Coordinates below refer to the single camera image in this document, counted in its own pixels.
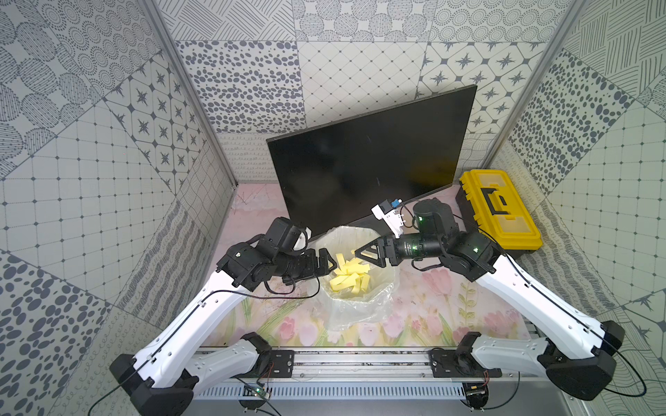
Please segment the bin with clear plastic liner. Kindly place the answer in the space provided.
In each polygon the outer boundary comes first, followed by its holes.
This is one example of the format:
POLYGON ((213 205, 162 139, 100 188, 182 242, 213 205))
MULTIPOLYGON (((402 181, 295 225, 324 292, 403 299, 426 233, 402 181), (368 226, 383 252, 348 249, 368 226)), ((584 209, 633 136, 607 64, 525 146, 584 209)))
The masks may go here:
POLYGON ((358 291, 353 285, 339 291, 333 289, 331 282, 343 277, 343 273, 333 271, 320 278, 322 292, 315 297, 315 315, 324 321, 326 329, 342 331, 360 322, 381 322, 391 314, 393 294, 399 286, 399 269, 392 265, 382 268, 354 256, 355 250, 378 238, 379 234, 371 229, 341 226, 315 242, 317 250, 326 249, 338 264, 369 266, 368 283, 362 284, 359 278, 358 291))

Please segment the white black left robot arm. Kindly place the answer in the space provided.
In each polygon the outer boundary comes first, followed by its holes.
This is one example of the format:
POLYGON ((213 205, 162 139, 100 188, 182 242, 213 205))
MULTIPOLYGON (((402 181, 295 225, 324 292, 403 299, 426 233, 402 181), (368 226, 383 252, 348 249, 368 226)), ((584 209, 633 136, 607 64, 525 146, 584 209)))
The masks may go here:
POLYGON ((194 397, 222 381, 261 378, 275 369, 272 346, 254 332, 209 355, 195 354, 237 305, 272 278, 294 287, 336 269, 327 249, 309 248, 309 237, 309 230, 280 217, 266 233, 234 244, 203 289, 154 341, 112 362, 112 375, 139 414, 181 415, 194 397))

